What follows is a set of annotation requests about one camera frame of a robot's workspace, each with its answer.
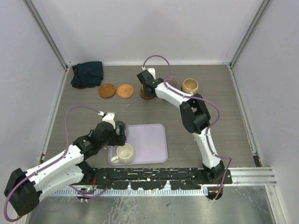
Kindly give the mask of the yellow glass mug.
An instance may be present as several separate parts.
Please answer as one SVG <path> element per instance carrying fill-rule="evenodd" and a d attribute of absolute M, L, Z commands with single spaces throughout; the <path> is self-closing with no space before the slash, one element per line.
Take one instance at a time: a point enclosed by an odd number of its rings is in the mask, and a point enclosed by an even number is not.
<path fill-rule="evenodd" d="M 144 97 L 143 87 L 140 88 L 140 95 L 141 95 L 142 97 Z"/>

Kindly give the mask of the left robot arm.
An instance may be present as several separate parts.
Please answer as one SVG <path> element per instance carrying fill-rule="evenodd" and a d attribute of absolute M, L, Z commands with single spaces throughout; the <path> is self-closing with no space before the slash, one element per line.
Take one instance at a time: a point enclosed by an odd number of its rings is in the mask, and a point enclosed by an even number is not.
<path fill-rule="evenodd" d="M 14 170 L 4 190 L 5 205 L 12 205 L 18 217 L 22 217 L 64 186 L 90 184 L 94 170 L 86 160 L 105 146 L 124 146 L 126 140 L 124 122 L 116 121 L 115 125 L 100 122 L 89 134 L 78 137 L 66 150 L 45 163 L 27 171 Z"/>

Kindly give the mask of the white ceramic mug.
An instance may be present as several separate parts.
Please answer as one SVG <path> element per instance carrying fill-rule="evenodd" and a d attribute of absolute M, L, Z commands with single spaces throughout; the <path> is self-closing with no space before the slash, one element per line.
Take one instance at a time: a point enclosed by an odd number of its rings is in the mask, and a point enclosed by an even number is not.
<path fill-rule="evenodd" d="M 116 155 L 112 157 L 109 161 L 112 164 L 120 163 L 120 164 L 130 164 L 135 159 L 135 150 L 134 148 L 125 143 L 124 146 L 118 146 L 116 149 Z"/>

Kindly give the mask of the woven rattan coaster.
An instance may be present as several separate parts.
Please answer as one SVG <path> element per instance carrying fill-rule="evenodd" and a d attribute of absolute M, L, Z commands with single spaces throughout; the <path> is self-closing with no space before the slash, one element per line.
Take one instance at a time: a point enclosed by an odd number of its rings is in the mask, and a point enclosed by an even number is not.
<path fill-rule="evenodd" d="M 123 84 L 117 89 L 117 94 L 121 98 L 130 98 L 134 94 L 134 88 L 132 85 Z"/>

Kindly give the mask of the lavender plastic tray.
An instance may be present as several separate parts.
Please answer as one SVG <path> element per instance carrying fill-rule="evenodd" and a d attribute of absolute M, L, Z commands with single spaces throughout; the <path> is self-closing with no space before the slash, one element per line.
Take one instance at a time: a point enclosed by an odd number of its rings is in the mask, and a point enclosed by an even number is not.
<path fill-rule="evenodd" d="M 168 159 L 165 127 L 161 124 L 127 126 L 127 143 L 135 150 L 131 165 L 163 163 Z"/>

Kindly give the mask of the brown wooden coaster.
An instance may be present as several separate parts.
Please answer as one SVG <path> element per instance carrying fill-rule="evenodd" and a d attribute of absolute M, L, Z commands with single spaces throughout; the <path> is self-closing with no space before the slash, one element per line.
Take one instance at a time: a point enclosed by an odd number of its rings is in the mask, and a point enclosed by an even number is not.
<path fill-rule="evenodd" d="M 111 98 L 116 93 L 116 87 L 113 84 L 103 84 L 99 88 L 99 95 L 102 98 Z"/>
<path fill-rule="evenodd" d="M 151 100 L 151 99 L 153 99 L 154 97 L 146 97 L 146 96 L 144 96 L 144 97 L 142 97 L 143 99 L 145 99 L 145 100 Z"/>

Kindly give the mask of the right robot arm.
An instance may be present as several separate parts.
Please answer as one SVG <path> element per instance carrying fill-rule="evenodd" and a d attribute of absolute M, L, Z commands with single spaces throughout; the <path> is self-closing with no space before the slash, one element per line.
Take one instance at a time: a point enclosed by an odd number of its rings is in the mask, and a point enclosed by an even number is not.
<path fill-rule="evenodd" d="M 185 130 L 193 135 L 200 149 L 205 179 L 211 184 L 217 183 L 225 171 L 225 166 L 217 154 L 211 136 L 211 116 L 205 104 L 206 100 L 199 94 L 192 96 L 184 93 L 161 78 L 155 79 L 148 70 L 139 73 L 137 78 L 146 97 L 164 99 L 180 110 Z"/>

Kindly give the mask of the beige ceramic mug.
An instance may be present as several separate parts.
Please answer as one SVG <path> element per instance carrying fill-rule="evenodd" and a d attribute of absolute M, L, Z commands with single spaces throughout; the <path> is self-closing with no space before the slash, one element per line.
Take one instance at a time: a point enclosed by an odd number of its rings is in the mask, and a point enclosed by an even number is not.
<path fill-rule="evenodd" d="M 195 95 L 198 93 L 199 84 L 195 79 L 185 79 L 181 85 L 181 90 L 184 93 Z"/>

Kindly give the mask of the clear purple glass mug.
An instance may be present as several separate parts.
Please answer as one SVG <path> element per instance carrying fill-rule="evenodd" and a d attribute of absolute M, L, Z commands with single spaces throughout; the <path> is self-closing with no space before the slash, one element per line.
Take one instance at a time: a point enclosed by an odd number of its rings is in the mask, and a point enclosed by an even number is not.
<path fill-rule="evenodd" d="M 165 80 L 164 80 L 164 82 L 166 83 L 166 86 L 167 87 L 173 87 L 173 88 L 177 88 L 177 82 L 174 80 L 174 79 L 172 79 L 172 78 L 166 78 Z"/>

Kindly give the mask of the grey ceramic mug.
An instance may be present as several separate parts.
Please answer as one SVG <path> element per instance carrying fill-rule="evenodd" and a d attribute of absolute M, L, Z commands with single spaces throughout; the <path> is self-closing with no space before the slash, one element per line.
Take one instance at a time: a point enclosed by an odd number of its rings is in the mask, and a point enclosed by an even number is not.
<path fill-rule="evenodd" d="M 115 131 L 117 136 L 128 136 L 128 129 L 127 125 L 123 121 L 116 121 L 115 122 Z"/>

